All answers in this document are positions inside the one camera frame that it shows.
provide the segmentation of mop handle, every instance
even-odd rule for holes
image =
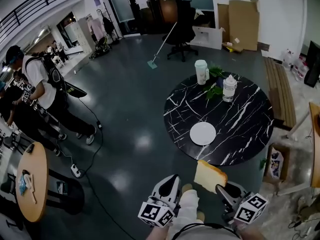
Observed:
[[[162,49],[162,46],[164,46],[165,42],[167,41],[168,37],[170,36],[170,34],[171,34],[172,30],[174,30],[174,28],[175,28],[175,26],[176,26],[176,25],[177,25],[177,22],[176,22],[176,23],[174,23],[174,25],[173,25],[173,27],[171,28],[171,30],[170,30],[170,32],[169,32],[169,34],[168,34],[168,35],[166,36],[166,38],[164,39],[164,41],[163,41],[163,43],[162,43],[162,45],[161,45],[160,49],[158,50],[158,52],[157,52],[157,53],[156,53],[156,55],[154,56],[154,59],[153,59],[152,63],[154,63],[154,61],[155,61],[155,59],[156,59],[156,57],[157,57],[158,53],[159,53],[159,52],[160,52],[160,50]]]

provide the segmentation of cap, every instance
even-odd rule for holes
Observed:
[[[22,51],[19,46],[17,45],[11,46],[6,52],[5,63],[7,65],[14,63],[21,53]]]
[[[5,89],[5,87],[6,87],[6,83],[0,81],[0,92],[2,92]]]

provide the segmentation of black backpack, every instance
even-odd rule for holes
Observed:
[[[48,74],[48,83],[51,84],[54,88],[57,90],[62,89],[65,91],[65,80],[63,76],[60,74],[59,70],[56,68],[53,61],[49,58],[49,56],[44,57],[32,57],[28,59],[25,63],[25,71],[27,72],[27,65],[35,60],[41,60],[42,64],[44,65],[44,68],[46,69],[46,72]]]

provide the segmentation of wooden round table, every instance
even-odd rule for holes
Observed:
[[[46,205],[64,209],[67,213],[73,215],[81,212],[85,202],[85,195],[80,183],[73,178],[65,177],[48,169],[45,148],[39,142],[34,142],[33,144],[34,148],[31,153],[27,151],[23,153],[15,178],[16,198],[23,216],[30,222],[38,222],[45,212]],[[33,175],[33,194],[36,203],[33,202],[29,189],[26,189],[23,195],[20,194],[19,180],[23,170],[27,170]],[[67,195],[48,190],[49,176],[67,184]],[[47,199],[48,196],[58,198],[59,202]]]
[[[207,89],[222,85],[223,79],[210,76],[205,85],[193,75],[179,83],[164,105],[164,123],[174,144],[188,156],[216,166],[243,163],[267,144],[274,128],[274,113],[266,94],[249,79],[232,73],[237,87],[232,102],[222,95],[206,99]],[[216,137],[208,145],[197,145],[190,129],[199,122],[215,127]]]

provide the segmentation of mop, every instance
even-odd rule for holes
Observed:
[[[149,60],[147,63],[149,65],[150,68],[152,68],[153,70],[156,69],[158,66],[155,64],[155,59],[158,55],[158,53],[160,52],[160,50],[162,49],[162,47],[164,46],[165,42],[167,41],[168,37],[170,36],[172,30],[174,30],[175,26],[177,25],[177,23],[174,23],[173,27],[171,28],[169,34],[166,36],[165,40],[163,41],[160,49],[158,50],[158,52],[154,55],[153,60]]]

